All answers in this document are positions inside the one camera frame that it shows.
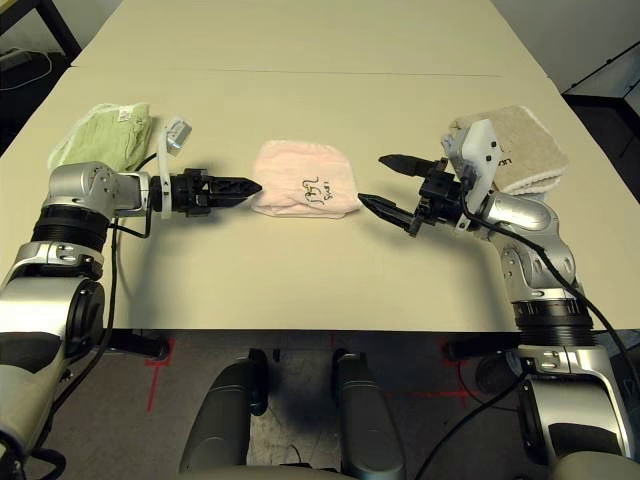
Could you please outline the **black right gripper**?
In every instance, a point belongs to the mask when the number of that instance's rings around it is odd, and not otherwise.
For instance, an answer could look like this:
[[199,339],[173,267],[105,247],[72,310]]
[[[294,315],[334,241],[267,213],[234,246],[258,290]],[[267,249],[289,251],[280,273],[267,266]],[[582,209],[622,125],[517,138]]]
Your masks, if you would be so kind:
[[448,224],[455,227],[463,215],[460,204],[462,184],[446,171],[448,160],[424,160],[415,156],[389,154],[378,161],[396,173],[424,179],[414,214],[400,209],[383,197],[359,193],[360,202],[378,218],[406,231],[413,237],[423,224]]

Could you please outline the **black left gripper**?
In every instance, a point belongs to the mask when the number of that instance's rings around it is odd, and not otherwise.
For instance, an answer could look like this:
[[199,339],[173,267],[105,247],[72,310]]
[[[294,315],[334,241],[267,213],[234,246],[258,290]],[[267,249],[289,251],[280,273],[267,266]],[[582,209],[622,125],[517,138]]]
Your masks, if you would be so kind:
[[205,169],[186,168],[171,177],[171,206],[186,217],[207,216],[212,208],[232,208],[262,186],[244,177],[213,177]]

